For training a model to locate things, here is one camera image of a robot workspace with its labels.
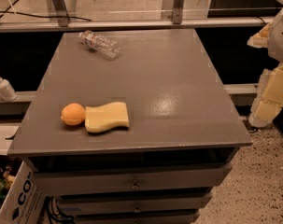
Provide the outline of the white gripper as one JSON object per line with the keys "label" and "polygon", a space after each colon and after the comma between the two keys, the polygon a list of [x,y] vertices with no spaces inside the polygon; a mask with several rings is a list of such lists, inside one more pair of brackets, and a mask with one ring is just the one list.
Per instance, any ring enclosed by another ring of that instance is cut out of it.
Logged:
{"label": "white gripper", "polygon": [[248,121],[253,127],[270,124],[283,108],[283,8],[247,42],[253,48],[267,48],[270,57],[282,62],[273,71],[264,69],[258,83]]}

